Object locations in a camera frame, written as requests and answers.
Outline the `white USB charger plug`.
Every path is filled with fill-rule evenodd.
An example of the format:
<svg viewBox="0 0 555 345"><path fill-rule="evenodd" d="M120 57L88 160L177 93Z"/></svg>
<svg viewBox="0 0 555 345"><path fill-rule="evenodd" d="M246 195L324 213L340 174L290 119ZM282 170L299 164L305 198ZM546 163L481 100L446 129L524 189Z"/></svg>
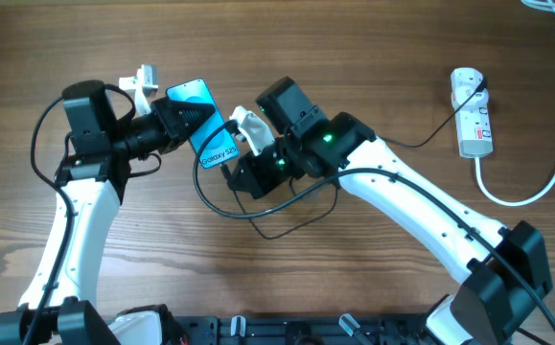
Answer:
<svg viewBox="0 0 555 345"><path fill-rule="evenodd" d="M488 102L489 93L484 81L478 86L456 86L451 93L451 105L454 109L485 107Z"/></svg>

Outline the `teal-screen Galaxy smartphone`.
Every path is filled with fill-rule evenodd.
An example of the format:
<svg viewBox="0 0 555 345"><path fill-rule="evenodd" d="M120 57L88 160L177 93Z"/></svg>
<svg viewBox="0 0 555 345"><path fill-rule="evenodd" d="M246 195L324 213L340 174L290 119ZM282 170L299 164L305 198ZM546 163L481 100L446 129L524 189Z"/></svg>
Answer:
<svg viewBox="0 0 555 345"><path fill-rule="evenodd" d="M179 85L171 86L166 95L172 101L194 104L211 104L215 113L190 137L189 141L194 151L224 123L220 110L204 79L189 80ZM239 156L239 150L230 133L224 129L207 144L199 158L199 164L204 169L211 169L217 165Z"/></svg>

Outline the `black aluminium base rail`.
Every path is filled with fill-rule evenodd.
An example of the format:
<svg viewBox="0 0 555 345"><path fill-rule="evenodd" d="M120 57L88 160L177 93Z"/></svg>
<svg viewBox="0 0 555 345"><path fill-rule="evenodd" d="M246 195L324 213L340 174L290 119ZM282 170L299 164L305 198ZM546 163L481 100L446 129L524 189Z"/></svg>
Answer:
<svg viewBox="0 0 555 345"><path fill-rule="evenodd" d="M254 318L237 316L177 316L184 332L180 344L435 344L423 329L420 314L388 314L354 318L348 333L336 317Z"/></svg>

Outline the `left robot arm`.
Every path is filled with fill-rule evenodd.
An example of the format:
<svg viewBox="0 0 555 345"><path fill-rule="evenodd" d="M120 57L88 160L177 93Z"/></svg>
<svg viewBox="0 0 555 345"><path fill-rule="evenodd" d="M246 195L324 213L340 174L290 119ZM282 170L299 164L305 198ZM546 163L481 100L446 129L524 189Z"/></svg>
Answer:
<svg viewBox="0 0 555 345"><path fill-rule="evenodd" d="M166 305L120 313L106 323L95 308L109 228L135 177L133 159L176 150L212 116L210 103L150 104L117 117L108 97L118 86L85 80L58 97L71 131L55 176L57 209L36 274L14 311L0 312L0 344L44 344L57 334L64 344L186 344L188 333Z"/></svg>

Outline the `white power strip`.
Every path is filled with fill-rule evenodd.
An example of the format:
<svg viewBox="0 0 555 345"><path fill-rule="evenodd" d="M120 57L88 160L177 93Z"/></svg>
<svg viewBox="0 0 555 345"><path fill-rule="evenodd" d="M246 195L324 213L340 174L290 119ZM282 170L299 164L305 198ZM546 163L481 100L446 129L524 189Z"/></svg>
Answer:
<svg viewBox="0 0 555 345"><path fill-rule="evenodd" d="M459 67L451 72L451 93L456 86L478 86L487 81L471 67ZM481 158L493 152L493 138L488 105L479 108L458 108L455 128L459 154L463 158Z"/></svg>

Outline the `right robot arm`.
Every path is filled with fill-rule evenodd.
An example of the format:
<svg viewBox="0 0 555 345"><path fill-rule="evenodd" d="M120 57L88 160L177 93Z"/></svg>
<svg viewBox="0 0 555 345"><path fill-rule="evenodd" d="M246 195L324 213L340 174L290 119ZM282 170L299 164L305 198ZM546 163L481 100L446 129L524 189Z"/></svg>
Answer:
<svg viewBox="0 0 555 345"><path fill-rule="evenodd" d="M544 298L552 280L543 236L526 221L507 227L452 198L405 164L355 116L328 118L296 82L282 78L237 107L232 132L251 147L228 178L254 198L309 176L373 205L419 241L459 284L423 327L440 344L504 344Z"/></svg>

